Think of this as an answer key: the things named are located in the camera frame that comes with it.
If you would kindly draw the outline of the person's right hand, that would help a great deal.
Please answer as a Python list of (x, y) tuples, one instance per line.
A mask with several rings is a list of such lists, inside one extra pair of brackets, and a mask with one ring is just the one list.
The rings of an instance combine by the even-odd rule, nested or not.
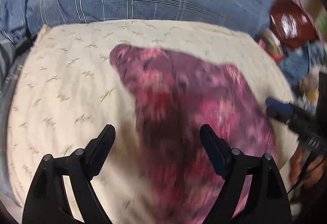
[[(299, 145), (290, 159), (289, 180), (294, 185), (299, 178), (304, 160), (304, 149)], [(326, 158), (317, 157), (307, 168), (305, 177), (299, 183), (299, 187), (310, 188), (314, 186), (322, 177), (326, 169)]]

